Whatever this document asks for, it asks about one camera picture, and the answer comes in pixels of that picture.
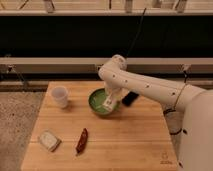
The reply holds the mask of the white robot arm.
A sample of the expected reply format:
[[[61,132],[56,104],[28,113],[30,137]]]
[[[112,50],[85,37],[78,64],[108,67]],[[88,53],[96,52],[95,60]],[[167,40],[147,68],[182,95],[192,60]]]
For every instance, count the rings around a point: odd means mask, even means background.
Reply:
[[[183,112],[178,171],[213,171],[213,90],[126,71],[126,59],[112,56],[98,70],[105,82],[104,107],[112,111],[122,89]]]

